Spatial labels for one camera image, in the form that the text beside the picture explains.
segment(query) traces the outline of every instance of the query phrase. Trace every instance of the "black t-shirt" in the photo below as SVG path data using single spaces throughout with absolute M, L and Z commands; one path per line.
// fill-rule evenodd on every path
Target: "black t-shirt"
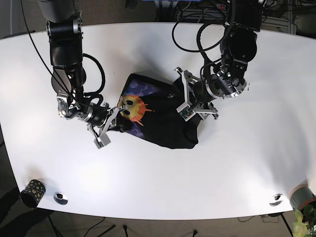
M 123 131 L 162 147 L 191 149 L 198 143 L 200 117 L 185 122 L 177 112 L 183 101 L 183 93 L 172 85 L 131 74 L 118 103 L 125 106 L 118 124 Z

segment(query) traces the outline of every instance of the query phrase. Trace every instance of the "patterned cup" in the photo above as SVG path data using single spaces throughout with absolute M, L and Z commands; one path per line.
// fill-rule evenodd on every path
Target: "patterned cup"
M 33 179 L 21 192 L 20 199 L 29 208 L 35 208 L 38 206 L 45 192 L 45 186 L 40 181 Z

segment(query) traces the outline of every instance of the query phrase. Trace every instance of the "purple pattern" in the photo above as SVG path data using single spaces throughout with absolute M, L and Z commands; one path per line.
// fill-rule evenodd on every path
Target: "purple pattern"
M 154 85 L 132 80 L 131 83 L 128 85 L 128 88 L 124 92 L 124 95 L 137 95 L 137 96 L 146 96 L 153 94 L 155 92 L 160 91 L 160 89 Z

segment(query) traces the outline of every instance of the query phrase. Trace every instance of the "white tabletop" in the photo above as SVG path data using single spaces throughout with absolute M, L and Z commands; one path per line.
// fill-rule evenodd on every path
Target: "white tabletop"
M 83 51 L 97 58 L 106 74 L 102 92 L 115 106 L 131 73 L 177 79 L 176 67 L 198 76 L 200 54 L 179 50 L 173 24 L 137 23 L 84 27 Z M 197 24 L 179 25 L 176 38 L 196 49 Z M 204 47 L 223 35 L 210 26 Z M 33 34 L 49 63 L 46 33 Z M 31 179 L 47 192 L 41 208 L 135 219 L 213 219 L 291 210 L 289 201 L 272 207 L 309 177 L 316 157 L 316 41 L 262 31 L 258 53 L 245 74 L 249 91 L 216 100 L 219 119 L 198 127 L 192 150 L 170 150 L 129 134 L 109 132 L 111 144 L 98 150 L 86 124 L 58 116 L 50 75 L 27 35 L 0 40 L 0 122 L 19 189 Z M 219 48 L 208 52 L 220 56 Z M 84 59 L 85 91 L 96 90 L 100 73 Z M 67 196 L 67 205 L 53 200 Z

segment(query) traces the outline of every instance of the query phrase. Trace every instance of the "green leaf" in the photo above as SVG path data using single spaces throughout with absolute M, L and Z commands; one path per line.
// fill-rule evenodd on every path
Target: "green leaf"
M 303 221 L 303 214 L 301 213 L 300 210 L 296 209 L 295 212 L 294 212 L 294 215 L 295 215 L 296 220 L 298 222 L 302 222 Z
M 314 213 L 314 207 L 310 204 L 304 206 L 303 213 L 304 216 L 309 217 L 312 213 Z
M 307 227 L 304 223 L 295 221 L 293 222 L 293 234 L 296 234 L 296 237 L 304 237 L 307 232 Z

